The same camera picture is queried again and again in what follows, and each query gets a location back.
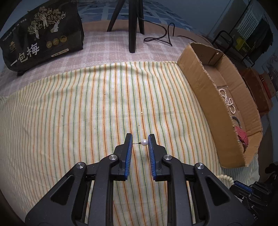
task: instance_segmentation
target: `bed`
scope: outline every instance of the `bed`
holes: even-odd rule
[[[82,51],[20,78],[1,73],[0,189],[15,213],[24,220],[75,163],[98,162],[127,132],[134,143],[154,133],[168,153],[188,164],[203,162],[215,175],[258,180],[257,155],[249,167],[220,167],[202,109],[176,64],[191,40],[172,37],[170,47],[144,43],[146,36],[137,34],[130,54],[128,32],[103,32],[104,23],[84,25]],[[189,31],[176,32],[209,45]],[[115,225],[165,225],[166,186],[154,183],[149,168],[147,148],[133,145],[130,177],[114,185]]]

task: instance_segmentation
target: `black cable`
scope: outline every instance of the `black cable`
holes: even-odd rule
[[[147,38],[144,38],[144,42],[149,42],[149,41],[154,41],[154,40],[156,40],[156,41],[160,41],[160,42],[167,43],[167,44],[169,44],[170,46],[173,46],[172,43],[171,43],[171,40],[170,40],[169,27],[170,27],[171,24],[174,25],[174,28],[173,28],[173,36],[174,36],[174,32],[175,32],[175,24],[174,24],[174,23],[170,23],[170,24],[168,25],[168,27],[167,27],[167,30],[166,30],[166,28],[163,27],[163,26],[160,25],[160,24],[157,24],[157,23],[154,23],[154,22],[151,22],[151,21],[142,19],[142,18],[139,17],[139,16],[138,16],[138,19],[143,20],[143,21],[146,21],[146,22],[149,22],[149,23],[152,23],[152,24],[156,24],[156,25],[162,27],[162,28],[164,29],[164,31],[165,31],[165,34],[162,35],[161,37],[158,37],[158,38],[154,38],[154,37],[147,37]],[[167,42],[167,41],[161,40],[161,39],[164,38],[167,34],[168,34],[168,40],[169,40],[169,41]]]
[[[170,34],[169,34],[169,27],[170,27],[171,24],[173,24],[174,27],[173,27],[173,35],[172,35],[172,36],[174,37],[174,33],[175,33],[175,24],[174,24],[173,22],[171,22],[170,24],[168,24],[168,27],[167,27],[167,30],[166,30],[166,28],[163,27],[163,26],[160,25],[160,24],[157,24],[157,23],[154,23],[154,22],[151,22],[151,21],[142,19],[142,18],[139,16],[139,13],[138,13],[138,12],[139,12],[139,9],[137,8],[137,17],[138,17],[138,19],[143,20],[143,21],[146,21],[146,22],[148,22],[148,23],[156,24],[156,25],[162,27],[162,28],[164,29],[164,31],[165,31],[165,34],[164,34],[163,36],[161,36],[161,37],[158,37],[158,38],[154,38],[154,37],[147,37],[147,38],[144,38],[144,42],[149,42],[149,41],[154,41],[154,40],[156,40],[156,41],[160,41],[160,42],[167,43],[167,44],[169,44],[170,46],[173,46],[172,43],[171,43]],[[164,38],[167,34],[168,34],[168,40],[169,40],[169,41],[161,40],[161,39]],[[196,41],[193,40],[192,38],[189,38],[189,37],[186,37],[186,36],[183,36],[183,35],[177,35],[177,37],[188,38],[188,39],[190,39],[190,40],[196,42]]]
[[[183,35],[177,35],[177,37],[184,37],[184,38],[188,38],[190,40],[192,40],[193,42],[196,42],[195,40],[193,40],[192,38],[189,38],[189,37],[186,37],[186,36],[183,36]]]

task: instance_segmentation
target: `brown box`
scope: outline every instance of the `brown box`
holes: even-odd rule
[[[260,115],[267,114],[273,105],[267,95],[267,91],[260,79],[259,73],[255,69],[246,68],[241,71],[240,74],[251,91]]]
[[[256,104],[235,66],[220,50],[199,43],[186,47],[178,65],[202,107],[221,166],[247,166],[258,152],[262,125]],[[247,133],[249,145],[245,151],[221,88],[233,99],[236,117]]]
[[[267,72],[264,72],[263,74],[260,75],[262,82],[265,82],[267,84],[269,94],[270,94],[270,99],[276,95],[276,90],[274,88],[274,85],[268,75]]]

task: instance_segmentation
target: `mattress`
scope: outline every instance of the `mattress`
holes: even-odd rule
[[[176,62],[134,61],[59,73],[0,97],[0,189],[24,220],[71,167],[113,153],[128,132],[134,143],[154,133],[169,154],[215,175],[248,185],[259,179],[257,155],[249,167],[220,167]],[[133,145],[130,177],[114,183],[113,210],[114,225],[167,224],[166,185],[152,180],[147,147]]]

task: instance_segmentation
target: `red cloth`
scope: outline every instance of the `red cloth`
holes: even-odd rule
[[[244,149],[246,149],[247,146],[248,146],[248,143],[249,143],[247,133],[243,129],[239,128],[238,126],[236,126],[235,129],[237,131],[237,135],[239,137],[239,140],[242,143],[244,143],[244,146],[245,146]]]

